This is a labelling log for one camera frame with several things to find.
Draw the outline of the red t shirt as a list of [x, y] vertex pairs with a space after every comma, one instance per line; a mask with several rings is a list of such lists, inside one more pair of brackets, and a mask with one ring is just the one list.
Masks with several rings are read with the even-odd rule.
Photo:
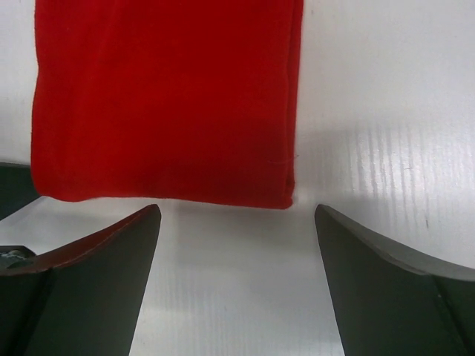
[[292, 204], [302, 1], [37, 1], [40, 194]]

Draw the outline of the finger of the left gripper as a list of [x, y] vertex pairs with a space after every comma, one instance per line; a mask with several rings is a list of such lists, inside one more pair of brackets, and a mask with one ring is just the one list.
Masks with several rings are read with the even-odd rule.
[[2, 162], [0, 176], [0, 216], [4, 218], [37, 199], [28, 165]]

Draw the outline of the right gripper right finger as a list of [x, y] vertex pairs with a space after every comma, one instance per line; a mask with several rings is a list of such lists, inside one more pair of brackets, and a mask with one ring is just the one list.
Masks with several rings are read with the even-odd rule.
[[474, 270], [315, 210], [346, 355], [473, 355]]

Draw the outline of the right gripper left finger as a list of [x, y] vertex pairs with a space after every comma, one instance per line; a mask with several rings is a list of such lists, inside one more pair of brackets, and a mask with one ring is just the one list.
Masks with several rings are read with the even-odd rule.
[[160, 231], [148, 205], [1, 269], [3, 355], [127, 355]]

